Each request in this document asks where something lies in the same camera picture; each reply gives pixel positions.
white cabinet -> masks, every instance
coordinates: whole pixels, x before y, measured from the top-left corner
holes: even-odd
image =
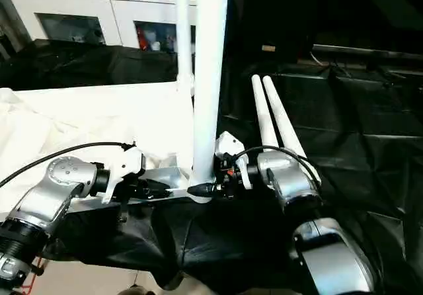
[[[33,40],[56,39],[92,44],[173,51],[175,0],[12,0]],[[190,0],[190,23],[196,0]]]

floor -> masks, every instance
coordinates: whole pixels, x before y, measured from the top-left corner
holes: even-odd
[[[30,283],[31,276],[25,284]],[[97,267],[80,262],[50,261],[42,276],[37,277],[31,295],[117,295],[134,284],[156,295],[215,295],[195,278],[186,277],[173,291],[162,290],[148,272]],[[293,295],[287,290],[254,289],[243,295]]]

white cylindrical rod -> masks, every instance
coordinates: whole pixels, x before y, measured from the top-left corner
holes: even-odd
[[[251,81],[252,89],[254,91],[254,99],[256,101],[258,125],[260,126],[262,144],[279,147],[260,77],[258,75],[253,75],[251,77]]]
[[[227,0],[197,0],[192,184],[214,181],[213,157]]]
[[[178,42],[178,85],[192,90],[190,0],[176,0],[176,39]]]
[[[297,155],[307,157],[305,155],[303,147],[301,146],[301,143],[298,140],[297,134],[293,129],[291,120],[289,119],[288,114],[285,111],[284,105],[282,104],[282,101],[279,98],[278,92],[276,91],[272,78],[267,75],[263,78],[263,84],[266,88],[266,94],[269,98],[270,107],[272,108],[272,112],[275,117],[276,125],[278,126],[280,137],[284,143],[284,147],[294,151]],[[308,164],[308,166],[310,167],[312,172],[314,172],[317,180],[321,181],[319,174],[316,172],[315,168],[310,164]]]

white cloth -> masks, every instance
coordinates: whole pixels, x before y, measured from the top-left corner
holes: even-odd
[[[149,168],[176,156],[192,167],[192,103],[176,83],[148,83],[19,91],[0,89],[0,180],[49,153],[89,142],[137,142]],[[74,155],[110,164],[120,147],[81,149]],[[7,213],[44,175],[48,162],[0,188]]]

black plastic sheet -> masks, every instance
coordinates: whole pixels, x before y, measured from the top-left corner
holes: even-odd
[[[250,76],[272,75],[307,155],[323,169],[325,213],[377,263],[388,294],[423,292],[423,102],[420,82],[339,69],[225,62],[218,133],[260,145]],[[38,41],[0,67],[0,84],[45,89],[174,80],[174,56],[122,47]],[[219,294],[295,288],[289,219],[266,189],[239,200],[180,199],[70,214],[48,254],[151,271],[165,286],[178,273]]]

